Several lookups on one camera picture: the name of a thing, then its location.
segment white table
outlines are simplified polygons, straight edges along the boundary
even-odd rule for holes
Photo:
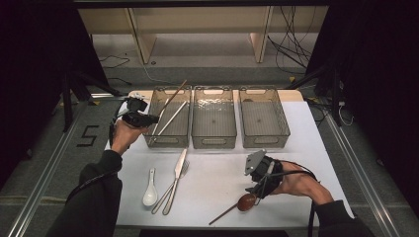
[[[306,102],[284,102],[291,136],[283,149],[267,149],[267,156],[290,160],[310,169],[335,199],[348,205],[316,124]],[[236,109],[237,139],[234,149],[194,149],[192,139],[187,153],[190,167],[180,180],[173,206],[168,215],[156,214],[142,204],[148,185],[148,172],[156,168],[155,186],[161,197],[174,180],[174,168],[182,148],[148,148],[143,137],[124,154],[119,177],[124,183],[118,226],[138,228],[226,228],[226,229],[289,229],[306,227],[311,200],[288,195],[269,196],[246,212],[233,209],[212,225],[209,223],[247,194],[254,187],[250,176],[244,176],[247,155],[260,149],[244,149],[241,141],[238,107]],[[317,217],[314,226],[318,226]]]

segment clear plastic bin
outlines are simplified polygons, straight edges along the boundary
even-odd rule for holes
[[[158,115],[177,87],[156,87],[148,113]],[[189,146],[189,117],[192,89],[186,86],[172,99],[160,116],[159,123],[148,128],[143,136],[148,147],[177,148]]]
[[[244,148],[284,148],[290,128],[273,86],[239,89],[240,120]]]
[[[194,148],[234,148],[236,137],[232,89],[229,86],[196,87],[192,122]]]

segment metal rail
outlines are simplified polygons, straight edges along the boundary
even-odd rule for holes
[[[77,126],[77,123],[81,115],[86,110],[87,105],[88,105],[88,102],[80,102],[80,104],[77,106],[77,111],[74,115],[75,116],[74,122],[68,128],[67,132],[63,133],[61,138],[59,139],[58,144],[56,145],[54,151],[52,152],[52,155],[48,163],[46,164],[45,169],[43,169],[40,179],[38,180],[37,184],[34,187],[34,190],[32,191],[31,195],[27,199],[20,213],[16,217],[12,225],[12,228],[9,231],[9,234],[8,234],[9,237],[23,236],[25,234],[25,231],[27,230],[32,220],[32,217],[34,216],[35,211],[40,205],[43,194],[45,193],[49,185],[49,182],[52,179],[55,173],[55,170],[57,166],[59,165],[59,162],[61,161],[61,158],[68,146],[69,140],[74,133],[75,127]]]
[[[341,147],[346,160],[357,179],[358,184],[361,187],[361,190],[369,204],[374,216],[377,219],[378,225],[382,230],[384,236],[388,237],[397,237],[400,236],[391,216],[382,202],[379,194],[374,188],[369,176],[364,170],[360,160],[358,159],[357,154],[351,146],[348,138],[346,137],[342,127],[338,127],[332,117],[327,116],[327,122],[329,123],[330,128],[333,131],[333,134],[336,137],[336,140]]]

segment wrist-mounted device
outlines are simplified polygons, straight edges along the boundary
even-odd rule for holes
[[[260,150],[253,154],[250,154],[246,159],[246,166],[244,175],[250,175],[252,181],[257,182],[255,187],[246,189],[250,194],[255,194],[259,199],[255,204],[266,196],[268,196],[274,189],[276,189],[285,175],[303,173],[311,176],[314,180],[317,180],[314,174],[307,168],[298,165],[295,162],[290,162],[298,165],[303,170],[284,171],[281,160],[275,160],[269,156],[266,156],[266,150]],[[314,220],[314,202],[311,202],[311,210],[308,218],[308,236],[312,236]]]
[[[158,123],[160,120],[159,116],[146,115],[144,113],[148,106],[148,103],[146,103],[144,99],[144,96],[135,93],[123,99],[123,101],[120,103],[117,110],[115,111],[114,117],[112,118],[109,127],[109,142],[111,146],[114,140],[115,123],[120,117],[122,117],[122,119],[129,125],[135,127],[149,127],[154,123]],[[126,109],[120,112],[120,109],[124,103],[126,103]]]

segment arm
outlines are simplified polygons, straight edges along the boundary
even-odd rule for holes
[[[301,170],[290,162],[282,162],[284,171]],[[320,221],[319,236],[357,236],[371,237],[374,234],[360,220],[349,216],[341,200],[334,200],[330,192],[306,174],[284,176],[280,185],[271,195],[289,194],[306,196],[315,203],[315,211]]]
[[[111,150],[96,164],[81,171],[79,184],[121,168],[122,155],[146,128],[130,127],[118,120]],[[46,236],[113,236],[123,184],[117,175],[77,193],[57,216]]]

